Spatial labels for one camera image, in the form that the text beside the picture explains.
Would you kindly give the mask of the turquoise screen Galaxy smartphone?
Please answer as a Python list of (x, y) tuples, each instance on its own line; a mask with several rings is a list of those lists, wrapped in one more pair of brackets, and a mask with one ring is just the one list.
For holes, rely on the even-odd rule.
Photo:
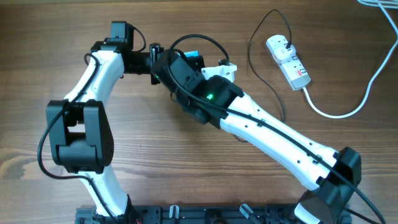
[(199, 53), (197, 50), (194, 51), (189, 51), (184, 53), (186, 57), (197, 57), (199, 56)]

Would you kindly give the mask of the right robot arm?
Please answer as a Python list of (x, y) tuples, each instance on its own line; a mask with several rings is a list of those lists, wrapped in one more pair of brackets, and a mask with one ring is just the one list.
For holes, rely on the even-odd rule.
[(151, 75), (199, 122), (241, 137), (289, 170), (306, 188), (293, 209), (302, 223), (337, 223), (361, 181), (361, 157), (336, 151), (296, 132), (263, 110), (234, 84), (236, 66), (226, 58), (206, 68), (201, 56), (166, 51)]

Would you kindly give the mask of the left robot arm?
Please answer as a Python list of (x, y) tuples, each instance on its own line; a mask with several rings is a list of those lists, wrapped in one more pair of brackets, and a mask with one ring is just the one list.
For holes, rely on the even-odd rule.
[(65, 179), (79, 179), (95, 202), (92, 223), (139, 223), (139, 214), (121, 188), (111, 161), (114, 139), (105, 106), (116, 82), (126, 73), (150, 73), (150, 53), (133, 49), (137, 28), (124, 21), (111, 24), (111, 35), (97, 41), (85, 54), (87, 68), (75, 88), (46, 108), (47, 127), (40, 139), (37, 160), (42, 172), (53, 178), (42, 159), (50, 139), (52, 159), (68, 172)]

